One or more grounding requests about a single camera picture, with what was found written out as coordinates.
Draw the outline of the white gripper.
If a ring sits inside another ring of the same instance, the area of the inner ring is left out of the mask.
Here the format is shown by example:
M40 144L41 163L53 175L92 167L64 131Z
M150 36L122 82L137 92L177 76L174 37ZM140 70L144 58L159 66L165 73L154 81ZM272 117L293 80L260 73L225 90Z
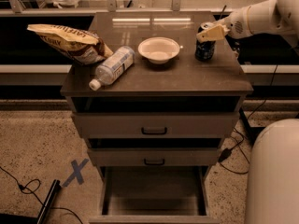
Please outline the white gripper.
M204 43L222 40L227 35L234 39L252 36L249 30L249 9L250 7L242 7L225 19L204 23L202 31L196 35L197 40Z

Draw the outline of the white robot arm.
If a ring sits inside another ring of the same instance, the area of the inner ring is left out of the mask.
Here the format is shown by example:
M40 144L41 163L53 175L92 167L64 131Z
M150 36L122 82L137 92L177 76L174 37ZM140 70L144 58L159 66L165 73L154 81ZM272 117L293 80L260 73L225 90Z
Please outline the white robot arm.
M299 0L267 0L206 22L199 43L258 34L299 38ZM265 127L251 151L244 224L299 224L299 119Z

